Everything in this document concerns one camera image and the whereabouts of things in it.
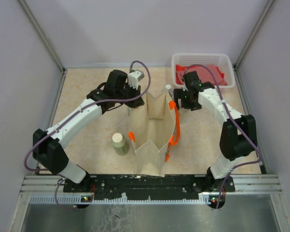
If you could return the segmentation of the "beige canvas tote bag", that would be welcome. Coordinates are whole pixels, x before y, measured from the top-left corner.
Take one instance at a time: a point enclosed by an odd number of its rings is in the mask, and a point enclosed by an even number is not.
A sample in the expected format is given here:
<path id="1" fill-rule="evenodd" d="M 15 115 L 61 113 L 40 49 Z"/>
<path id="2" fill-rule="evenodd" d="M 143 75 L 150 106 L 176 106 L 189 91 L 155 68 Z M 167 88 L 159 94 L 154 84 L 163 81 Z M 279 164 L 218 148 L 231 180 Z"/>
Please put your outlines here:
<path id="1" fill-rule="evenodd" d="M 136 155 L 135 174 L 165 176 L 169 145 L 174 142 L 176 104 L 166 88 L 157 96 L 147 92 L 144 105 L 129 114 L 129 139 Z"/>

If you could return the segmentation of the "green bottle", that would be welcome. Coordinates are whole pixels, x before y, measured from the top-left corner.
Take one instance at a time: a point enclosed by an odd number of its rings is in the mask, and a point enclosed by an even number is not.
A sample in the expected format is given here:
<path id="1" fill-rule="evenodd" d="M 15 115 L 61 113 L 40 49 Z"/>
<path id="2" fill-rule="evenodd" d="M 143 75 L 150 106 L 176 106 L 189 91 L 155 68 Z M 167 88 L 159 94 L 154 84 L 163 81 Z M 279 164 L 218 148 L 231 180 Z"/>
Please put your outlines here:
<path id="1" fill-rule="evenodd" d="M 121 133 L 114 133 L 111 140 L 115 152 L 120 155 L 126 155 L 129 151 L 129 144 L 125 136 Z"/>
<path id="2" fill-rule="evenodd" d="M 162 92 L 163 92 L 163 91 L 168 91 L 169 94 L 171 94 L 171 93 L 172 93 L 172 86 L 169 85 L 169 84 L 167 84 L 167 85 L 164 87 L 164 89 L 162 90 Z"/>

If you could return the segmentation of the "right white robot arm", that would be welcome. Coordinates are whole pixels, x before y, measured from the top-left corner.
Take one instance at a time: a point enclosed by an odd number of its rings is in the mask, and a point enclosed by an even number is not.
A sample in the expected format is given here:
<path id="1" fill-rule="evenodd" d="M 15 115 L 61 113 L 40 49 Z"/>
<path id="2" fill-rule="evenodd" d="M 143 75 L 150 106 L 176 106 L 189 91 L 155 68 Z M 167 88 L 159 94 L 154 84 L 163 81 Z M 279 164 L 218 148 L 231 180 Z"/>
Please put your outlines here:
<path id="1" fill-rule="evenodd" d="M 220 155 L 209 168 L 206 185 L 211 191 L 223 186 L 223 179 L 257 147 L 256 121 L 252 115 L 243 115 L 226 103 L 219 87 L 201 82 L 197 72 L 183 75 L 185 88 L 174 89 L 177 108 L 191 111 L 207 109 L 222 126 Z"/>

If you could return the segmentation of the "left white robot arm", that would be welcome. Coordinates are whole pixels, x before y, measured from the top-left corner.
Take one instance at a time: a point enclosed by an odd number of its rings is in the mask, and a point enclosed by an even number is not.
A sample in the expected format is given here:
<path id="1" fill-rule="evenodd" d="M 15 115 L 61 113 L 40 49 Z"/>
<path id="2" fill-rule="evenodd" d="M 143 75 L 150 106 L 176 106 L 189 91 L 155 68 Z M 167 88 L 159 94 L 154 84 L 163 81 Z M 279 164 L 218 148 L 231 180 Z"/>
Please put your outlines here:
<path id="1" fill-rule="evenodd" d="M 144 73 L 130 70 L 125 73 L 113 70 L 106 82 L 91 91 L 83 102 L 57 125 L 46 131 L 38 129 L 33 134 L 33 158 L 52 174 L 73 182 L 79 191 L 91 186 L 89 174 L 69 160 L 64 149 L 88 123 L 114 108 L 117 103 L 136 108 L 144 104 L 139 82 Z"/>

